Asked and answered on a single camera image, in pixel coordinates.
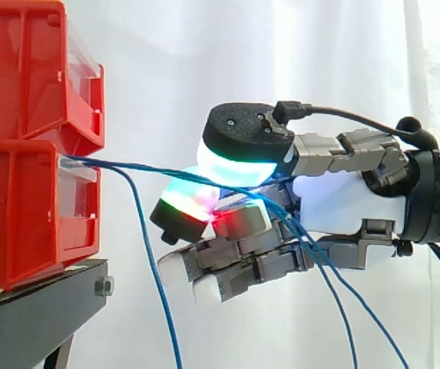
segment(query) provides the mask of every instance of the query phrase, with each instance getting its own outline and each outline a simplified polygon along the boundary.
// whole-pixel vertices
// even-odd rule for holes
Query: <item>blue cable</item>
[[[111,167],[120,167],[120,168],[129,168],[129,169],[135,169],[135,170],[141,170],[141,171],[151,171],[151,172],[158,172],[158,173],[162,173],[162,174],[166,174],[169,175],[171,177],[176,177],[176,178],[181,178],[187,181],[194,181],[196,183],[201,183],[204,185],[211,185],[214,187],[221,187],[221,188],[225,188],[229,191],[235,191],[235,192],[239,192],[242,194],[245,194],[251,198],[260,198],[262,199],[265,203],[266,206],[272,211],[274,212],[274,214],[276,214],[276,216],[278,216],[278,218],[280,218],[280,220],[288,227],[288,229],[290,229],[290,231],[293,233],[293,235],[295,235],[295,237],[298,238],[298,240],[300,241],[301,245],[305,245],[305,242],[303,241],[303,236],[307,237],[307,239],[309,240],[310,244],[313,246],[313,248],[322,256],[322,258],[324,259],[324,261],[328,264],[328,266],[331,268],[332,272],[335,274],[335,276],[337,277],[337,279],[346,287],[348,288],[348,290],[355,295],[355,297],[357,298],[357,300],[361,303],[361,305],[365,308],[365,310],[369,313],[369,315],[372,317],[372,319],[374,320],[374,322],[376,322],[376,324],[378,325],[378,327],[380,328],[380,330],[383,332],[383,334],[385,335],[385,337],[388,339],[389,343],[392,345],[392,348],[395,350],[395,352],[397,353],[397,355],[399,356],[400,361],[402,362],[404,368],[408,369],[409,366],[407,365],[404,356],[402,355],[402,352],[399,350],[398,346],[396,345],[396,343],[394,342],[392,336],[390,335],[390,333],[386,330],[386,328],[384,327],[384,325],[382,324],[382,322],[376,317],[375,313],[373,313],[372,309],[367,305],[367,303],[365,302],[365,300],[363,299],[363,297],[351,286],[351,284],[349,284],[342,276],[341,274],[337,271],[336,267],[334,266],[334,264],[330,261],[330,259],[325,255],[325,253],[322,251],[322,249],[320,248],[320,246],[313,240],[313,238],[308,234],[308,232],[305,230],[305,228],[295,219],[291,216],[291,214],[289,214],[284,208],[281,208],[277,203],[275,203],[274,201],[271,201],[269,198],[265,198],[261,195],[258,194],[254,194],[252,192],[249,192],[243,188],[235,188],[235,187],[231,187],[231,186],[223,186],[223,185],[218,185],[215,184],[214,182],[210,181],[207,178],[203,178],[197,175],[192,175],[191,173],[186,173],[186,172],[182,172],[182,171],[177,171],[177,170],[173,170],[173,169],[161,169],[161,168],[154,168],[148,165],[137,165],[137,164],[131,164],[131,163],[120,163],[120,162],[112,162],[112,161],[101,161],[98,159],[90,159],[90,158],[80,158],[80,157],[71,157],[74,160],[77,161],[82,161],[84,163],[86,163],[87,165],[93,165],[93,166],[97,166],[97,167],[102,167],[102,168],[108,168],[111,169]],[[310,256],[313,257],[313,259],[316,261],[317,258],[315,257],[313,251],[311,248],[309,247],[305,247],[305,249],[307,250],[307,252],[309,252]],[[356,351],[354,350],[354,343],[352,342],[352,335],[351,335],[351,331],[349,328],[349,322],[347,321],[347,316],[346,314],[343,312],[344,309],[342,308],[342,304],[340,304],[340,299],[339,296],[337,296],[336,291],[333,289],[333,286],[330,284],[330,280],[328,279],[325,271],[323,270],[322,266],[319,264],[319,262],[317,262],[317,265],[319,267],[319,269],[321,270],[324,279],[326,280],[329,289],[331,290],[332,294],[334,295],[335,299],[336,299],[336,303],[338,304],[338,308],[341,311],[343,320],[345,321],[345,325],[346,325],[346,330],[348,331],[348,337],[349,337],[349,341],[350,341],[350,345],[352,348],[352,355],[353,355],[353,363],[355,365],[355,367],[357,367],[357,361],[356,361]]]
[[[158,271],[157,263],[153,256],[153,249],[151,248],[150,238],[148,237],[148,230],[146,227],[146,219],[144,217],[143,207],[141,206],[140,195],[137,192],[136,184],[133,179],[121,169],[115,168],[111,165],[99,165],[100,168],[109,169],[115,171],[116,173],[122,175],[127,183],[131,186],[133,191],[134,202],[136,203],[137,214],[140,218],[141,231],[143,233],[144,246],[146,248],[146,254],[148,257],[148,262],[150,263],[151,272],[153,273],[153,279],[158,289],[158,294],[160,295],[161,304],[164,308],[165,318],[167,319],[168,331],[170,334],[170,339],[172,340],[172,346],[174,348],[175,364],[177,369],[183,369],[182,358],[180,357],[179,341],[177,339],[177,332],[175,331],[174,319],[172,318],[172,312],[170,311],[170,305],[168,304],[167,295],[165,294],[164,285],[160,278],[160,272]]]

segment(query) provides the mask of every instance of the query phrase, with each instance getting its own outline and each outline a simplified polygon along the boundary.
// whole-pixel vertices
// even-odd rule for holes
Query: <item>cable connector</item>
[[[302,119],[311,114],[312,105],[299,101],[278,101],[273,110],[273,118],[280,125],[287,125],[292,119]]]

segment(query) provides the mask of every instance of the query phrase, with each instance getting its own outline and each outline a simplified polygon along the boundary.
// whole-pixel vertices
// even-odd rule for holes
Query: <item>black cylindrical joint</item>
[[[440,151],[411,152],[409,159],[418,180],[407,196],[401,239],[440,242]]]
[[[162,199],[151,212],[150,220],[164,230],[161,239],[168,244],[176,244],[179,240],[195,244],[200,241],[207,226],[207,222],[183,213]]]

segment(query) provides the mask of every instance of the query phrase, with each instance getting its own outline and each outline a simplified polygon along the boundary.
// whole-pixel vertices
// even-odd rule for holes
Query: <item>screw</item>
[[[114,293],[114,277],[106,276],[95,281],[95,294],[107,297]]]

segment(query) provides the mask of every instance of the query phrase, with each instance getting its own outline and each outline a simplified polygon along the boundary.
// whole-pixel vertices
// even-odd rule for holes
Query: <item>black fingertip cap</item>
[[[175,245],[179,240],[196,244],[207,226],[207,222],[177,210],[162,199],[158,200],[151,212],[150,220],[164,230],[161,240],[170,245]]]
[[[203,131],[204,144],[232,161],[283,161],[295,135],[273,132],[263,117],[274,107],[256,103],[227,103],[211,109]]]

